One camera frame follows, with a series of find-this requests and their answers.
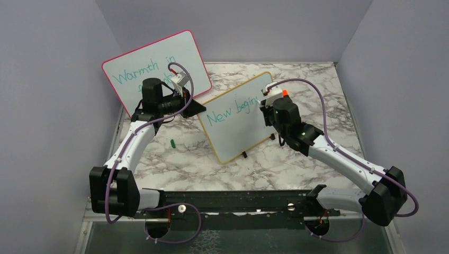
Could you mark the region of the yellow framed whiteboard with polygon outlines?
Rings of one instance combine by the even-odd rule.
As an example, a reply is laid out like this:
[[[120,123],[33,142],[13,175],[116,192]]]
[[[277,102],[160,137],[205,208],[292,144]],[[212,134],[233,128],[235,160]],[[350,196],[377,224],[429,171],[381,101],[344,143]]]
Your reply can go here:
[[[272,82],[266,71],[203,104],[199,121],[219,163],[229,163],[276,133],[259,109],[262,89]]]

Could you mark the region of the pink framed whiteboard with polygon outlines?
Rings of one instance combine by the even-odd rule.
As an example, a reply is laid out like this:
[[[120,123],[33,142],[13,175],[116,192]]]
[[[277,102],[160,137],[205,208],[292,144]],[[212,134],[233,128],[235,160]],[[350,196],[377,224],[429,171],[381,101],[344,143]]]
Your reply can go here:
[[[194,88],[191,94],[201,95],[212,88],[212,82],[190,30],[184,30],[156,42],[134,49],[102,63],[102,70],[121,101],[124,110],[132,115],[142,99],[142,82],[159,78],[170,85],[170,78],[181,64],[191,75]]]

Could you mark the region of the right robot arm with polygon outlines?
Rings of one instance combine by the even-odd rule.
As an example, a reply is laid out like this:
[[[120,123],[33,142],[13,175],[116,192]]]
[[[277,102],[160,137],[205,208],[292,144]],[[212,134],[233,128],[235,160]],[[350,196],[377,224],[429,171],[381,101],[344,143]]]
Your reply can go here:
[[[280,136],[280,145],[321,161],[336,170],[359,189],[316,187],[306,200],[306,210],[319,215],[325,209],[360,212],[370,221],[387,226],[399,216],[407,201],[405,176],[399,168],[385,169],[360,158],[333,141],[322,130],[303,122],[299,109],[289,96],[274,101],[264,99],[260,110],[266,126]]]

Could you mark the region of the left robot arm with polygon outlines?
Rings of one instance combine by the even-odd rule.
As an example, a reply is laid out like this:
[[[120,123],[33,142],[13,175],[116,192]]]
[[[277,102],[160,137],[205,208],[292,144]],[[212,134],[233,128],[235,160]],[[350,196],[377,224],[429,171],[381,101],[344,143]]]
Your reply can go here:
[[[142,99],[131,116],[129,130],[116,152],[102,167],[93,167],[89,174],[91,206],[95,213],[105,214],[109,223],[122,216],[133,217],[139,210],[147,210],[153,217],[166,212],[162,192],[138,188],[134,172],[143,152],[156,136],[166,119],[181,115],[188,118],[206,110],[193,99],[185,85],[190,77],[181,72],[170,78],[172,94],[165,96],[166,83],[158,78],[142,82]]]

